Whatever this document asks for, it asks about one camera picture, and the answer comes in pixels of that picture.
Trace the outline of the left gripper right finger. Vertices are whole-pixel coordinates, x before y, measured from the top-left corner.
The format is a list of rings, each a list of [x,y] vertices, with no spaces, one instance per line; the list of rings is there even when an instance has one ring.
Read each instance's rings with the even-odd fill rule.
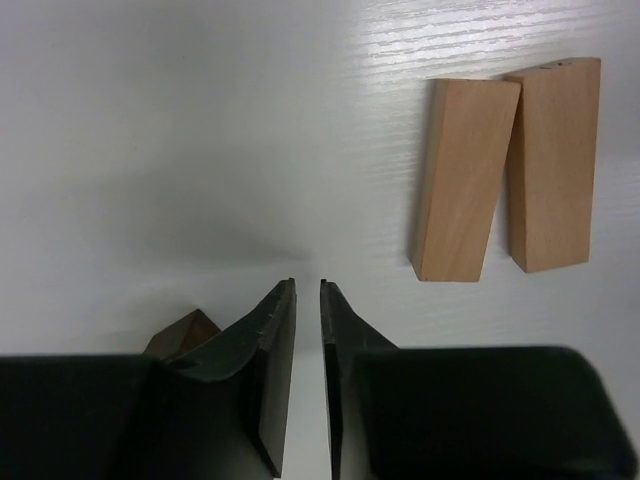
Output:
[[[408,349],[320,286],[335,479],[634,479],[596,369],[565,346]]]

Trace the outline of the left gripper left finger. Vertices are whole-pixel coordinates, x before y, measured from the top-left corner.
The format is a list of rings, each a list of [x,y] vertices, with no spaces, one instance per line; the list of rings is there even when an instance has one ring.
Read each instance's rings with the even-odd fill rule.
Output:
[[[149,355],[5,356],[5,479],[281,476],[296,286],[171,362]]]

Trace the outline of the light long wood block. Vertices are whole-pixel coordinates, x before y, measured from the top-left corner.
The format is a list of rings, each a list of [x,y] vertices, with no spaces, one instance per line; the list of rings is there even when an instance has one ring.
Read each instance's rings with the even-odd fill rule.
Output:
[[[480,279],[519,96],[509,81],[435,81],[412,243],[419,280]]]
[[[601,61],[506,74],[521,88],[507,155],[509,252],[526,273],[590,257]]]

